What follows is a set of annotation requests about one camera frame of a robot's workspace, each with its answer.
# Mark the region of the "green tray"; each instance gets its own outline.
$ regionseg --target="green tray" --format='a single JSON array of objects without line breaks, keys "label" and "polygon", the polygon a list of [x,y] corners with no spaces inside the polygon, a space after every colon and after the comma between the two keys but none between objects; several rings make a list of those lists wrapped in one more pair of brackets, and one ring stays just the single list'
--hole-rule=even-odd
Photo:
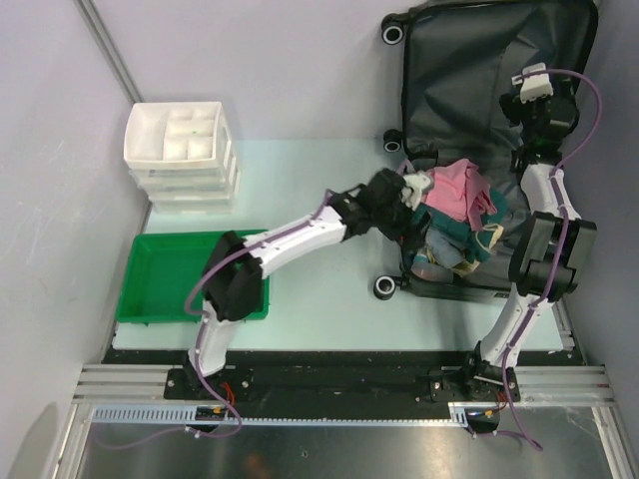
[{"label": "green tray", "polygon": [[[240,237],[264,230],[238,232]],[[138,235],[133,240],[127,272],[116,310],[119,322],[197,322],[184,312],[184,301],[202,277],[211,251],[224,232]],[[269,313],[269,279],[265,280],[260,309],[247,319]],[[202,294],[193,301],[202,305]]]}]

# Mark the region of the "pink shirt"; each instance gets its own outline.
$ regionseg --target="pink shirt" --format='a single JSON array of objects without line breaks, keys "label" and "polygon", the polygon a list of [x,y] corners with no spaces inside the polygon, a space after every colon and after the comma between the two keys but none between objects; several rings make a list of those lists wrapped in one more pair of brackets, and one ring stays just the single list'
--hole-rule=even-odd
[{"label": "pink shirt", "polygon": [[435,185],[422,202],[480,232],[481,215],[494,215],[497,208],[490,200],[490,183],[477,170],[477,165],[466,158],[448,167],[433,168],[430,172]]}]

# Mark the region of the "suitcase lid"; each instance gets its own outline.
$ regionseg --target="suitcase lid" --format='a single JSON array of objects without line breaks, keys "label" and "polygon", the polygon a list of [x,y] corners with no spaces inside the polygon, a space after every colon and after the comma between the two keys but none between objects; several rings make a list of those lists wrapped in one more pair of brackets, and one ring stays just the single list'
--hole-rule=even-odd
[{"label": "suitcase lid", "polygon": [[411,10],[401,94],[408,157],[509,161],[519,130],[499,97],[511,78],[540,62],[583,72],[597,23],[592,0],[431,0]]}]

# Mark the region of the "open black suitcase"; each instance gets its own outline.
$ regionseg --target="open black suitcase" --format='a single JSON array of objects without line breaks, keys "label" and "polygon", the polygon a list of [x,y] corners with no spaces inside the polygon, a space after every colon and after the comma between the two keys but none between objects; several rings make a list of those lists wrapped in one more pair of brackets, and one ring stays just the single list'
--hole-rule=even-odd
[{"label": "open black suitcase", "polygon": [[382,20],[382,40],[404,49],[401,131],[385,132],[384,149],[403,149],[420,170],[469,158],[506,197],[508,213],[495,255],[464,279],[420,279],[403,251],[401,275],[378,278],[377,297],[387,298],[377,290],[384,278],[385,286],[390,278],[421,296],[508,296],[508,264],[530,210],[512,165],[520,131],[503,115],[499,97],[512,91],[513,76],[537,63],[582,73],[597,23],[592,0],[431,0]]}]

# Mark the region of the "gray wall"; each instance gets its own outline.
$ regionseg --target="gray wall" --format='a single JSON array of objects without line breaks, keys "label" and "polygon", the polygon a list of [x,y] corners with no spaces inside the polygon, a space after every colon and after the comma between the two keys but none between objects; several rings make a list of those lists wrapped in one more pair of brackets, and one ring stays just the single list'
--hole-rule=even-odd
[{"label": "gray wall", "polygon": [[[604,117],[592,143],[567,167],[571,199],[597,222],[597,243],[582,283],[569,298],[589,358],[608,367],[626,427],[639,450],[639,4],[604,2],[587,73],[599,85]],[[592,97],[580,132],[592,119]]]},{"label": "gray wall", "polygon": [[221,100],[249,140],[398,126],[402,47],[381,42],[379,21],[416,3],[95,1],[146,101]]},{"label": "gray wall", "polygon": [[0,59],[0,477],[25,479],[104,338],[144,198],[130,106],[73,2],[1,2]]}]

